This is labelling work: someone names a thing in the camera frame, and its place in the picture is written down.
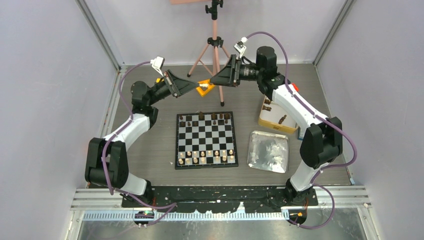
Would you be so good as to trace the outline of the yellow tin box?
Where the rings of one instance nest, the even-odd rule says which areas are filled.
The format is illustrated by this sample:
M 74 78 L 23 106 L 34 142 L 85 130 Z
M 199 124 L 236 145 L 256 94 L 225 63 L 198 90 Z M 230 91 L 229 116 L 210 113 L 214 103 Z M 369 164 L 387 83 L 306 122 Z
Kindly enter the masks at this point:
M 287 115 L 286 119 L 282 124 L 279 124 L 279 120 L 284 115 Z M 296 121 L 289 115 L 289 113 L 280 107 L 275 102 L 271 101 L 266 96 L 264 97 L 262 107 L 258 116 L 258 124 L 262 127 L 284 132 L 287 134 L 294 134 L 299 126 Z

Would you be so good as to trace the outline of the black white chess board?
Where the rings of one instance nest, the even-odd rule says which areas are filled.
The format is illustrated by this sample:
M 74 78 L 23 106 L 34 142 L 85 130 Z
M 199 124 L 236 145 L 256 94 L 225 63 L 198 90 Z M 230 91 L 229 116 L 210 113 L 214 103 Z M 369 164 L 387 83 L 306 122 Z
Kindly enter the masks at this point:
M 239 166 L 232 111 L 176 115 L 175 170 Z

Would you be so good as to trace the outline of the silver metal tray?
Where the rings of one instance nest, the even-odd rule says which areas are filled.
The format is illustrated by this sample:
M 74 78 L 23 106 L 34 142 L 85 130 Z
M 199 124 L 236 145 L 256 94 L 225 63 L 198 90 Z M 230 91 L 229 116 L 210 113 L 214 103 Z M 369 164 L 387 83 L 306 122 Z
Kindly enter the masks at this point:
M 289 138 L 286 135 L 252 131 L 247 165 L 253 169 L 284 174 L 289 170 Z

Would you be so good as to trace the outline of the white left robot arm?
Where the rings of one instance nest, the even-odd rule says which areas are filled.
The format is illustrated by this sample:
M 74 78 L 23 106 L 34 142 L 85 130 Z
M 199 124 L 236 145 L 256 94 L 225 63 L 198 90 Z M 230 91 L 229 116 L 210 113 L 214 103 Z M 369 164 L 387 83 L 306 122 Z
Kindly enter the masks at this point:
M 180 78 L 170 70 L 165 71 L 161 80 L 152 86 L 136 81 L 130 88 L 132 109 L 128 119 L 115 131 L 88 143 L 85 165 L 85 180 L 90 184 L 120 190 L 134 195 L 141 207 L 153 202 L 153 193 L 148 190 L 151 183 L 135 176 L 129 170 L 127 151 L 157 121 L 158 109 L 154 104 L 168 96 L 178 98 L 200 84 Z

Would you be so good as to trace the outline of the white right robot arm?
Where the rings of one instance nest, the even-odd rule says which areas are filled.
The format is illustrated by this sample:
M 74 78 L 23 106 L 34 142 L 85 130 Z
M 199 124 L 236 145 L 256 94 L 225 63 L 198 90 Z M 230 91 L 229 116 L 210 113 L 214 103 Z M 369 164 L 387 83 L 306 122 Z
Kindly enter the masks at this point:
M 278 72 L 277 55 L 270 46 L 257 49 L 254 63 L 245 64 L 241 57 L 232 54 L 226 65 L 210 78 L 213 85 L 225 87 L 237 87 L 241 81 L 256 82 L 259 91 L 286 110 L 304 131 L 299 149 L 302 161 L 283 190 L 285 203 L 299 205 L 318 173 L 342 154 L 342 122 L 316 110 Z

